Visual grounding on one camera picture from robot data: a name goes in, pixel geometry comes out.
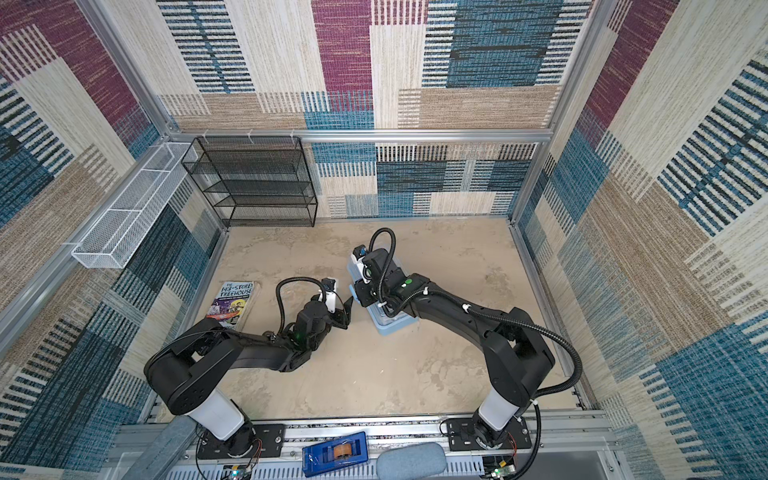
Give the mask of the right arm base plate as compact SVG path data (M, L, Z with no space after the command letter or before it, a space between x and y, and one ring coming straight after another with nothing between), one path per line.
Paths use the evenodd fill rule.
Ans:
M480 423L480 418L447 418L439 424L448 439L450 451L515 450L533 446L531 430L524 419L513 418L502 431L495 432Z

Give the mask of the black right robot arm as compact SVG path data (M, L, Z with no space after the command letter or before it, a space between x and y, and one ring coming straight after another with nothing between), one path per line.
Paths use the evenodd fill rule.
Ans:
M484 449L497 449L509 438L509 426L522 419L535 400L574 387L583 362L562 335L535 324L517 307L508 312L472 303L418 274L401 279L379 295L372 280L354 282L363 307L379 304L385 314L406 313L429 320L465 338L482 351L491 390L473 414L472 437ZM555 365L547 340L568 353L573 372L567 380L543 385Z

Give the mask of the blue plastic tool box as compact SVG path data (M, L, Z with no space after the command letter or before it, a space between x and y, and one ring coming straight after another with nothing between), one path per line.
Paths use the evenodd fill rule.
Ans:
M355 257L351 255L347 263L347 270L352 278L350 292L353 297L358 300L358 296L354 290L354 284L363 279L362 263L358 262ZM405 312L400 312L395 317L389 318L385 315L383 309L376 303L368 306L366 310L369 313L374 326L378 330L378 333L382 336L393 334L407 326L417 324L419 321L418 317L412 317Z

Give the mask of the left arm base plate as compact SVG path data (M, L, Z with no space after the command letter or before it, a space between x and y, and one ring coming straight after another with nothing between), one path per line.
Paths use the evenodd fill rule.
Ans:
M198 460L235 460L248 462L259 458L276 458L283 448L284 424L245 424L227 440L218 439L205 430L199 440Z

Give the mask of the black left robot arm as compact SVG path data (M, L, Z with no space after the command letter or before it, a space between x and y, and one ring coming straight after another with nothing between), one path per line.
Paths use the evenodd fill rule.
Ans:
M351 323L354 299L333 300L329 307L318 295L312 297L281 334L246 334L204 319L147 361L146 380L172 414L187 415L206 430L207 446L229 458L250 456L265 442L219 383L234 369L288 373L300 368L332 328L345 330Z

